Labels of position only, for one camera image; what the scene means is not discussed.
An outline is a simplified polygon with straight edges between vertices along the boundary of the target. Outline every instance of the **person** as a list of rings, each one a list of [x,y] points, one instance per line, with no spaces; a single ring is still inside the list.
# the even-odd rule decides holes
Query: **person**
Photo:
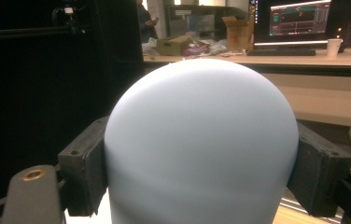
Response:
[[[140,26],[141,42],[147,43],[149,38],[158,39],[156,34],[155,25],[156,21],[153,21],[150,17],[149,12],[143,6],[143,0],[136,0],[138,10],[138,20]]]

